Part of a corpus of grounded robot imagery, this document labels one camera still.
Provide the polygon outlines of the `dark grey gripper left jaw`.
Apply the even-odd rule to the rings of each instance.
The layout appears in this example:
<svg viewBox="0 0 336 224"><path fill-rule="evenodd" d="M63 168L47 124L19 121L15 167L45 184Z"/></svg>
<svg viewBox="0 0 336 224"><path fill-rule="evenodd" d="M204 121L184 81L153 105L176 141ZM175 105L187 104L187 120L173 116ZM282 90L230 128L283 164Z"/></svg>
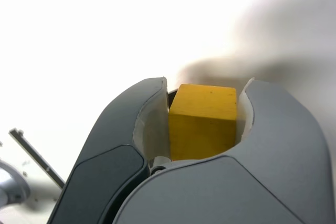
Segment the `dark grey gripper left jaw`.
<svg viewBox="0 0 336 224"><path fill-rule="evenodd" d="M170 156L167 80L142 80L117 96L94 124L49 223L112 223L156 157Z"/></svg>

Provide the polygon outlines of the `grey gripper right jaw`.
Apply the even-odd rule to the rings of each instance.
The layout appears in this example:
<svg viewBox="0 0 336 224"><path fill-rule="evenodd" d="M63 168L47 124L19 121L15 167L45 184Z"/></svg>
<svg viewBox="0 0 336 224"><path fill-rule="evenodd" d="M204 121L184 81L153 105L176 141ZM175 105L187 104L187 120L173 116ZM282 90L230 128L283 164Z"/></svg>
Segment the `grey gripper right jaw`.
<svg viewBox="0 0 336 224"><path fill-rule="evenodd" d="M277 84L240 95L242 140L141 183L115 223L329 223L330 154L313 115Z"/></svg>

